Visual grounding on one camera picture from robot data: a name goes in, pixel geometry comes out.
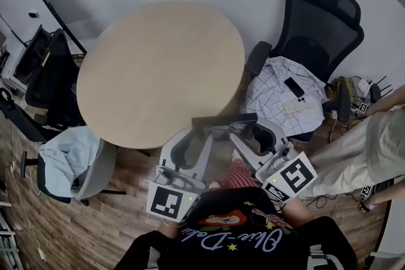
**black phone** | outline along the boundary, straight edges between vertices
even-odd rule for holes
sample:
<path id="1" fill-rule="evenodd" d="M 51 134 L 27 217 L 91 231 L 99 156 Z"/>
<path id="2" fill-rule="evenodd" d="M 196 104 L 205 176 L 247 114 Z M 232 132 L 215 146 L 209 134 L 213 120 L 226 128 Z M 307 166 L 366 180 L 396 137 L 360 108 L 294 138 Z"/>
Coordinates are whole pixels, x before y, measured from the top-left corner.
<path id="1" fill-rule="evenodd" d="M 294 81 L 293 78 L 288 78 L 284 81 L 285 85 L 292 91 L 297 98 L 300 98 L 304 95 L 303 89 Z"/>

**person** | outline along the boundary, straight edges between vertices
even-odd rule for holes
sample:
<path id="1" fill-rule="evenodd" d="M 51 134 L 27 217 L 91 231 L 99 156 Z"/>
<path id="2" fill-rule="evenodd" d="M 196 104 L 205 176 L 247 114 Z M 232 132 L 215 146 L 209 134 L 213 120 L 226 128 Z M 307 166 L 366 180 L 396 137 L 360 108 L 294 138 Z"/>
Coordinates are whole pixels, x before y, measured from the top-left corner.
<path id="1" fill-rule="evenodd" d="M 332 218 L 313 219 L 298 198 L 280 215 L 242 160 L 214 187 L 184 223 L 135 239 L 115 269 L 357 269 Z"/>
<path id="2" fill-rule="evenodd" d="M 315 152 L 310 160 L 320 167 L 318 177 L 300 197 L 347 193 L 405 174 L 405 108 L 390 111 L 404 104 L 405 85 L 372 105 L 360 124 Z M 383 198 L 405 199 L 402 186 L 396 188 Z"/>

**table top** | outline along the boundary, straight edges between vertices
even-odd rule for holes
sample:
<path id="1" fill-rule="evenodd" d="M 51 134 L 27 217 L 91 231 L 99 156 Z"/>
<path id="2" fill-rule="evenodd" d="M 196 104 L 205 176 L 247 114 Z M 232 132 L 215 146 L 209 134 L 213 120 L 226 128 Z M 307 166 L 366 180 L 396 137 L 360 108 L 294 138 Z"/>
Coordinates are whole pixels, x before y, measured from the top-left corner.
<path id="1" fill-rule="evenodd" d="M 113 144 L 147 149 L 216 116 L 242 77 L 245 53 L 231 21 L 201 3 L 161 1 L 105 30 L 82 63 L 80 112 Z"/>

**black cloth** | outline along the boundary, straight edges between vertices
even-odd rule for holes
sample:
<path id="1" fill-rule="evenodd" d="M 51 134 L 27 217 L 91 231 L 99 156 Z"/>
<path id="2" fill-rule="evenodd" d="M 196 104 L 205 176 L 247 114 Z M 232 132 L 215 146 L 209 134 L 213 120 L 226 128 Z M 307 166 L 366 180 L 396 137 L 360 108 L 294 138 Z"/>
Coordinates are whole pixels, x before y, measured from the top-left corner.
<path id="1" fill-rule="evenodd" d="M 315 270 L 357 269 L 353 249 L 331 218 L 292 229 L 255 187 L 205 193 L 175 240 L 156 231 L 142 235 L 116 269 L 147 269 L 151 247 L 160 252 L 159 269 L 307 270 L 314 258 L 328 264 Z"/>

